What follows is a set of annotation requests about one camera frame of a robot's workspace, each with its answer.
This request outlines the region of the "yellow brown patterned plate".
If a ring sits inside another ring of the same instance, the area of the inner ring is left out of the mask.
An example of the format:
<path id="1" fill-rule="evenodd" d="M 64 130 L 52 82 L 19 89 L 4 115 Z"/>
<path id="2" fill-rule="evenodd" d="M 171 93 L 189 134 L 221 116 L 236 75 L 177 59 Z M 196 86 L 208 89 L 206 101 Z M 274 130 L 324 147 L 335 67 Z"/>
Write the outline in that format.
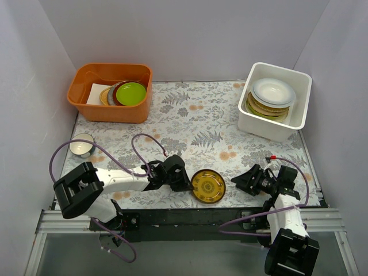
<path id="1" fill-rule="evenodd" d="M 226 192 L 225 180 L 216 171 L 203 169 L 191 178 L 192 195 L 201 203 L 215 204 L 222 200 Z"/>

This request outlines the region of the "beige green leaf plate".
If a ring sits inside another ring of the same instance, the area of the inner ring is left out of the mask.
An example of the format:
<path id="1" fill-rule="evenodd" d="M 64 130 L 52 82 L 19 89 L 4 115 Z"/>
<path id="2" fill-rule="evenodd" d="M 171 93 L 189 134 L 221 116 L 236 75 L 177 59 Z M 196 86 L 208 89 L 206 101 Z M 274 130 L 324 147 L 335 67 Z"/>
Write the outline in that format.
<path id="1" fill-rule="evenodd" d="M 284 120 L 286 120 L 286 118 L 287 117 L 282 117 L 282 118 L 279 118 L 279 119 L 276 119 L 276 120 L 271 120 L 271 121 L 275 121 L 275 122 L 283 122 Z"/>

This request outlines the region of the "beige bird plate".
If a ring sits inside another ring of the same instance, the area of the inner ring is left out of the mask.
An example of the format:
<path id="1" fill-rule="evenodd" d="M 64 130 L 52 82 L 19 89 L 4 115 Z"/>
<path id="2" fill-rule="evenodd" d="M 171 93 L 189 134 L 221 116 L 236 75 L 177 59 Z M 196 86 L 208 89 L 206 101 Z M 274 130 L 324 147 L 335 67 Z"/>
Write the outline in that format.
<path id="1" fill-rule="evenodd" d="M 289 110 L 285 111 L 285 112 L 281 112 L 281 113 L 273 113 L 273 112 L 268 112 L 266 110 L 262 110 L 260 108 L 258 108 L 257 106 L 254 106 L 250 100 L 247 99 L 247 102 L 250 104 L 250 106 L 257 112 L 259 113 L 262 113 L 264 115 L 270 115 L 270 116 L 276 116 L 276 115 L 281 115 L 281 114 L 284 114 L 284 113 L 287 113 Z"/>

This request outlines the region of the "woven bamboo tray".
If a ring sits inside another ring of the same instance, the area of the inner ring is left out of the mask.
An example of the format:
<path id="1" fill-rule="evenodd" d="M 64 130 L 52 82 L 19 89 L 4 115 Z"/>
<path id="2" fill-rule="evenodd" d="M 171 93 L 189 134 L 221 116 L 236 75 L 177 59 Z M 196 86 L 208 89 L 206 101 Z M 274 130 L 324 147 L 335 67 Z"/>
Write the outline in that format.
<path id="1" fill-rule="evenodd" d="M 289 110 L 289 106 L 286 108 L 274 108 L 274 107 L 270 107 L 270 106 L 266 106 L 260 102 L 258 102 L 251 93 L 248 94 L 248 100 L 250 100 L 250 102 L 254 105 L 257 106 L 258 108 L 262 109 L 262 110 L 266 110 L 268 112 L 273 112 L 273 113 L 281 113 L 281 112 L 285 112 L 287 110 Z"/>

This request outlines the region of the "white scalloped plate front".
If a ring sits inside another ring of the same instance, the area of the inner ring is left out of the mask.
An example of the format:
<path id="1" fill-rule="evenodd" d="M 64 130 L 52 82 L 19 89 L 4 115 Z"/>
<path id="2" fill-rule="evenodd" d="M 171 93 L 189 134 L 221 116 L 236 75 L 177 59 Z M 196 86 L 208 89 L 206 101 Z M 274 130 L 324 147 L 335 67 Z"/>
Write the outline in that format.
<path id="1" fill-rule="evenodd" d="M 296 99 L 295 91 L 287 83 L 273 78 L 263 78 L 255 81 L 251 88 L 252 91 L 263 99 L 276 101 Z"/>

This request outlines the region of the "white scalloped plate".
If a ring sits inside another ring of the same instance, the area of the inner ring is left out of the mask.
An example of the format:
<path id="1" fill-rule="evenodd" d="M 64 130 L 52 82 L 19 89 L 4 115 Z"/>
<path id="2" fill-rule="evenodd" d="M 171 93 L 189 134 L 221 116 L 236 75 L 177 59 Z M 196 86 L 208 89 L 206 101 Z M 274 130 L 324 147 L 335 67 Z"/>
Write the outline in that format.
<path id="1" fill-rule="evenodd" d="M 251 92 L 253 98 L 260 102 L 264 106 L 269 106 L 271 108 L 286 108 L 292 106 L 295 102 L 295 98 L 292 98 L 290 101 L 276 101 L 276 100 L 270 100 L 270 99 L 263 99 L 260 96 L 256 94 L 256 92 Z"/>
<path id="2" fill-rule="evenodd" d="M 251 88 L 252 91 L 263 99 L 276 101 L 296 99 L 295 91 L 287 83 L 273 78 L 263 78 L 255 81 Z"/>

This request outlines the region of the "green polka dot plate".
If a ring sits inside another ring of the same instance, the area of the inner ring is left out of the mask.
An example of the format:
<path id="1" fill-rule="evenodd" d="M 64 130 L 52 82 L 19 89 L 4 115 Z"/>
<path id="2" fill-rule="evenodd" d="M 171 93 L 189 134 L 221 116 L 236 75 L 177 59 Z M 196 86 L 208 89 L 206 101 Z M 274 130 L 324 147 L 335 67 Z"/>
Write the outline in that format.
<path id="1" fill-rule="evenodd" d="M 247 110 L 254 114 L 254 115 L 257 115 L 259 117 L 263 117 L 263 118 L 266 118 L 266 119 L 270 119 L 270 120 L 276 120 L 276 119 L 279 119 L 279 118 L 282 118 L 282 117 L 287 117 L 288 113 L 284 113 L 284 114 L 281 114 L 281 115 L 276 115 L 276 116 L 270 116 L 270 115 L 264 115 L 262 113 L 259 113 L 257 111 L 255 111 L 248 102 L 245 103 L 245 107 L 247 108 Z"/>

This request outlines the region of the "white scalloped plate back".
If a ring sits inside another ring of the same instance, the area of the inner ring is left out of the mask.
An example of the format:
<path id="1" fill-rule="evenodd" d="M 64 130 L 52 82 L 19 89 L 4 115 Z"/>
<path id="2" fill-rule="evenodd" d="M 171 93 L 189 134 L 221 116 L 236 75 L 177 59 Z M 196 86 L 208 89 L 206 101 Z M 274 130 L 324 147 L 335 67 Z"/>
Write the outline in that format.
<path id="1" fill-rule="evenodd" d="M 292 98 L 290 101 L 276 101 L 276 100 L 270 100 L 270 99 L 263 99 L 260 96 L 256 94 L 256 92 L 251 92 L 253 98 L 260 102 L 264 106 L 269 106 L 271 108 L 286 108 L 292 106 L 295 102 L 295 98 Z"/>

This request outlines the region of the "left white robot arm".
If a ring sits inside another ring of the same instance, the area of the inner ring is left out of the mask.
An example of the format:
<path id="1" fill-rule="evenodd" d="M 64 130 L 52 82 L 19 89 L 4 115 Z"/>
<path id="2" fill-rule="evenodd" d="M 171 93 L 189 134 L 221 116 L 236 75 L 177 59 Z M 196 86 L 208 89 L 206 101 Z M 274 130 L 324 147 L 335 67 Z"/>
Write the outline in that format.
<path id="1" fill-rule="evenodd" d="M 131 173 L 96 168 L 91 162 L 84 162 L 56 181 L 53 189 L 64 219 L 87 215 L 115 230 L 122 224 L 122 211 L 106 194 L 158 190 L 163 185 L 174 192 L 194 190 L 180 156 L 151 161 L 147 166 L 133 168 Z"/>

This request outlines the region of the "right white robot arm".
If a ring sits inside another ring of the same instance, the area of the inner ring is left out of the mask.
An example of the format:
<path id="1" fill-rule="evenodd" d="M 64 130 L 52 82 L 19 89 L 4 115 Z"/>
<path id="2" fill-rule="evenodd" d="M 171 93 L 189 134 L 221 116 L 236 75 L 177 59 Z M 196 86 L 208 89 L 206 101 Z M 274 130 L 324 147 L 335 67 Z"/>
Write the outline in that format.
<path id="1" fill-rule="evenodd" d="M 261 224 L 270 229 L 271 244 L 264 271 L 267 275 L 312 275 L 319 243 L 310 238 L 302 222 L 299 193 L 294 190 L 298 171 L 282 165 L 277 176 L 260 165 L 231 179 L 236 188 L 256 196 L 270 195 L 263 204 Z"/>

